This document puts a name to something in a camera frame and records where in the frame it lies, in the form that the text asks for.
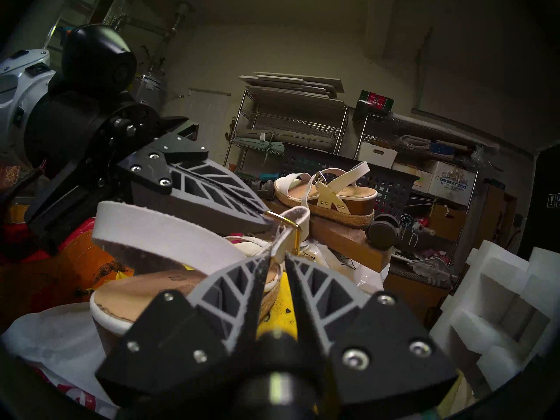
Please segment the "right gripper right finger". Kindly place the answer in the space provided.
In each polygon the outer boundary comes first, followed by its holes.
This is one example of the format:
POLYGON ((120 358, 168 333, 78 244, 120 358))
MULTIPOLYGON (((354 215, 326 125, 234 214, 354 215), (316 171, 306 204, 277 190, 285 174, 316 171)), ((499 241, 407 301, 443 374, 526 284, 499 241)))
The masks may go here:
POLYGON ((319 417, 409 417, 435 408, 458 373, 395 293, 287 254, 305 371, 319 417))

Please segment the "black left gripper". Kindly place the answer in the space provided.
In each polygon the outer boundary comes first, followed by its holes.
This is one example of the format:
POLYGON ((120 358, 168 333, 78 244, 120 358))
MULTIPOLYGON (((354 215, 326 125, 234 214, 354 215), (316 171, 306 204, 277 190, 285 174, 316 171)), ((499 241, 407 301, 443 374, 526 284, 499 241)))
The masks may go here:
POLYGON ((208 160, 198 130, 187 117, 161 117, 127 92, 105 99, 44 95, 24 132, 27 159, 50 180, 25 213, 37 246, 58 253, 104 200, 124 199, 221 236, 269 231, 265 204, 208 160))

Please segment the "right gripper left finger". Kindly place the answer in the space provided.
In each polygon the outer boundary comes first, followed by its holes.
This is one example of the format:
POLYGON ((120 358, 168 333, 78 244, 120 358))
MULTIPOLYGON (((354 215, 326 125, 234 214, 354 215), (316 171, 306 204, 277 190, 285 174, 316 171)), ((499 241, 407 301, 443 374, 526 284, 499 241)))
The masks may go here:
POLYGON ((253 343, 269 267, 265 253, 213 273, 188 296, 157 294, 95 373, 110 400, 155 396, 253 343))

